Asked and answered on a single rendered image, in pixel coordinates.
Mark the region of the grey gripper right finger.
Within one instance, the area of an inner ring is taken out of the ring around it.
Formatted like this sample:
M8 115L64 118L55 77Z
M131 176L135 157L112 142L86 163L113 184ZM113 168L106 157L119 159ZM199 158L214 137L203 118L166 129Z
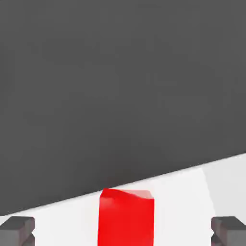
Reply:
M246 225L235 216L212 217L211 246L246 246Z

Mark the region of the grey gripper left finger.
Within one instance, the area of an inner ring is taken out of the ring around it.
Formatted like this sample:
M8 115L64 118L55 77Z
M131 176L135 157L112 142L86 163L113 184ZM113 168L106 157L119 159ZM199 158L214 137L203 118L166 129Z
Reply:
M0 246L35 246L34 217L11 216L0 225Z

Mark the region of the small red cube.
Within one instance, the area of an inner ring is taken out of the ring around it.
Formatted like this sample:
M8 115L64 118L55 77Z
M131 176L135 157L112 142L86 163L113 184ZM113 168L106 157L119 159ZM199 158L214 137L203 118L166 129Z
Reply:
M98 246L153 246L155 201L147 190L103 189Z

